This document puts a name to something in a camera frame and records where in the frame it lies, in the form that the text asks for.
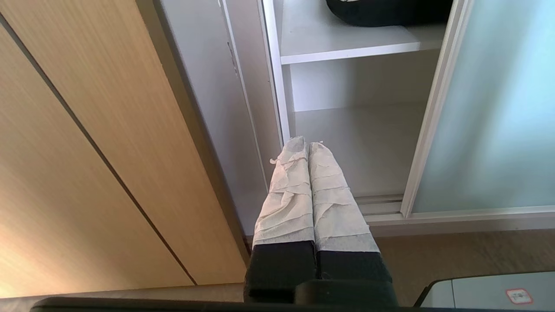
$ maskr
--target black object on shelf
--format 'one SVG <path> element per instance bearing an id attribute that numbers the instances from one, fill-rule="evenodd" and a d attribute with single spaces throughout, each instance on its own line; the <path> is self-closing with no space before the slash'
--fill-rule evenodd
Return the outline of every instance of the black object on shelf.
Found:
<path id="1" fill-rule="evenodd" d="M 363 27 L 447 23 L 452 0 L 326 0 L 344 22 Z"/>

